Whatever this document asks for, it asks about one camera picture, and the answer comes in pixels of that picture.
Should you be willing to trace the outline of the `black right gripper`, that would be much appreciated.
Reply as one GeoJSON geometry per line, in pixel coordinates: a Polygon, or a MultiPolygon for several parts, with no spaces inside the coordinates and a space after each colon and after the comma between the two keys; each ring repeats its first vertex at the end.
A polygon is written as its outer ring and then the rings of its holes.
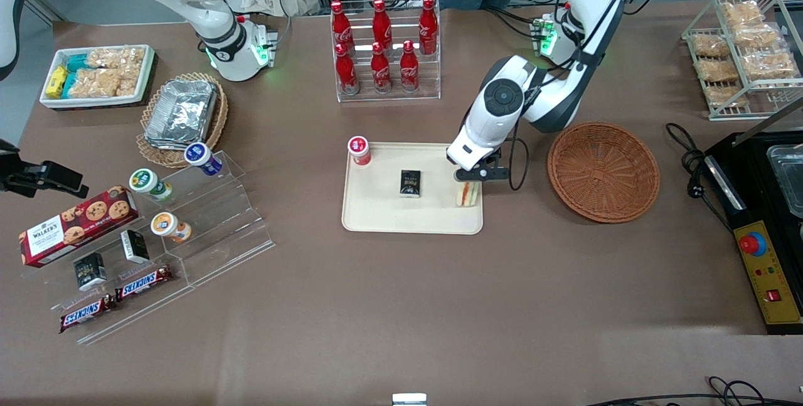
{"type": "Polygon", "coordinates": [[[23,197],[35,197],[40,189],[68,193],[77,198],[88,197],[83,174],[55,162],[35,164],[20,158],[17,146],[1,140],[1,190],[23,197]]]}

